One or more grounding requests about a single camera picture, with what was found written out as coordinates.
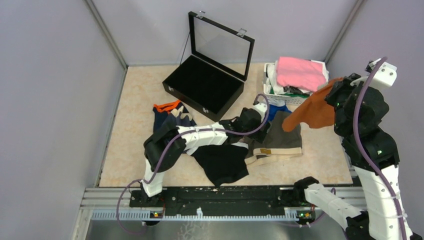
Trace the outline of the orange underwear cream waistband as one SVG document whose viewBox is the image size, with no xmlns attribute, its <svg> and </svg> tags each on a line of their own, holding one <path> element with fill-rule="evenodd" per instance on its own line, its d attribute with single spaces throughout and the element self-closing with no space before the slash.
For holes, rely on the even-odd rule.
<svg viewBox="0 0 424 240">
<path fill-rule="evenodd" d="M 329 105 L 325 98 L 333 85 L 343 78 L 334 78 L 327 85 L 314 92 L 300 106 L 298 106 L 282 123 L 285 132 L 291 132 L 300 123 L 306 123 L 311 129 L 329 127 L 335 123 L 334 107 Z"/>
</svg>

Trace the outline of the olive grey underwear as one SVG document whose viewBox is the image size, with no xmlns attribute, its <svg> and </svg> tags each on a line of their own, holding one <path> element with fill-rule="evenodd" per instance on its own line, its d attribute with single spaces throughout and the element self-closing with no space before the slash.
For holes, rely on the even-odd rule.
<svg viewBox="0 0 424 240">
<path fill-rule="evenodd" d="M 301 126 L 298 124 L 292 131 L 282 128 L 283 121 L 289 117 L 286 111 L 277 111 L 262 143 L 246 139 L 248 154 L 245 163 L 248 167 L 256 167 L 303 155 Z"/>
</svg>

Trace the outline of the black underwear white trim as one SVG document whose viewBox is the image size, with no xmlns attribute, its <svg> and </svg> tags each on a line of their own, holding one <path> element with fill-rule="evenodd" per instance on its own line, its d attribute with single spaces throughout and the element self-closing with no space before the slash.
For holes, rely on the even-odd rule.
<svg viewBox="0 0 424 240">
<path fill-rule="evenodd" d="M 244 142 L 206 145 L 189 149 L 186 153 L 202 167 L 215 187 L 239 181 L 249 175 L 245 158 L 249 147 Z"/>
</svg>

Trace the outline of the black display case glass lid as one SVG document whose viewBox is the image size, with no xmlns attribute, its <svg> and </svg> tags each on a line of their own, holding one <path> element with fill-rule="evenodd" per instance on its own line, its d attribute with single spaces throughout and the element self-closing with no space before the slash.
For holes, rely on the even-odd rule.
<svg viewBox="0 0 424 240">
<path fill-rule="evenodd" d="M 244 91 L 255 39 L 188 13 L 190 55 L 162 82 L 164 90 L 210 120 L 219 121 Z"/>
</svg>

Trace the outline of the navy underwear orange waistband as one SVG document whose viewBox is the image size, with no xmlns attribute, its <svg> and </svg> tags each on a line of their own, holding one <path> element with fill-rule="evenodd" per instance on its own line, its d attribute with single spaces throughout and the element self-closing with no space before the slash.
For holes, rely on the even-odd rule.
<svg viewBox="0 0 424 240">
<path fill-rule="evenodd" d="M 177 110 L 183 106 L 184 105 L 180 100 L 164 104 L 154 104 L 152 108 L 154 113 L 153 132 L 161 127 L 172 110 Z"/>
</svg>

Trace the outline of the royal blue underwear white trim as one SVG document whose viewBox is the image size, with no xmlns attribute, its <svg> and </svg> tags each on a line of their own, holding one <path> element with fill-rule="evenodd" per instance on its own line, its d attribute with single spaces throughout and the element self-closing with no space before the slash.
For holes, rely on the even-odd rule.
<svg viewBox="0 0 424 240">
<path fill-rule="evenodd" d="M 267 121 L 271 122 L 275 118 L 275 115 L 277 114 L 277 112 L 287 112 L 290 114 L 292 113 L 286 105 L 277 106 L 277 105 L 270 104 L 268 109 Z"/>
</svg>

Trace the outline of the dark blue underwear cream waistband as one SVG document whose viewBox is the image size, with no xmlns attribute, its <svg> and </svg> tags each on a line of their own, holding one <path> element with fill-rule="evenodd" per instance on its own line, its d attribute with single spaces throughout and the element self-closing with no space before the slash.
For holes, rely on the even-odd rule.
<svg viewBox="0 0 424 240">
<path fill-rule="evenodd" d="M 170 111 L 168 117 L 164 121 L 164 124 L 167 123 L 183 127 L 194 127 L 197 125 L 192 114 L 184 105 L 178 106 Z"/>
</svg>

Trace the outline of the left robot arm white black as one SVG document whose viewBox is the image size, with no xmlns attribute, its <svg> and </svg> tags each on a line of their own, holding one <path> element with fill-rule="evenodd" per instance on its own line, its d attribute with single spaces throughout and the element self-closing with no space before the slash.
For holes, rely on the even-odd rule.
<svg viewBox="0 0 424 240">
<path fill-rule="evenodd" d="M 149 207 L 160 202 L 165 172 L 184 152 L 204 146 L 221 146 L 238 142 L 243 137 L 259 139 L 269 117 L 268 101 L 255 100 L 243 108 L 240 116 L 204 126 L 181 126 L 165 123 L 144 143 L 145 173 L 140 180 L 141 200 Z"/>
</svg>

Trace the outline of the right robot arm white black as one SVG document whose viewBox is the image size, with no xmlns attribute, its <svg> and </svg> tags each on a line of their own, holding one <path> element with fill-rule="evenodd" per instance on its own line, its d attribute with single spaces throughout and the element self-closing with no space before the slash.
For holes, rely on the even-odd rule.
<svg viewBox="0 0 424 240">
<path fill-rule="evenodd" d="M 349 240 L 419 240 L 402 203 L 397 144 L 380 128 L 389 111 L 381 90 L 393 85 L 397 69 L 382 57 L 369 62 L 366 71 L 368 76 L 353 73 L 335 82 L 324 97 L 334 113 L 334 132 L 342 137 L 360 180 L 366 209 L 346 202 L 311 176 L 294 184 L 293 200 L 320 208 Z"/>
</svg>

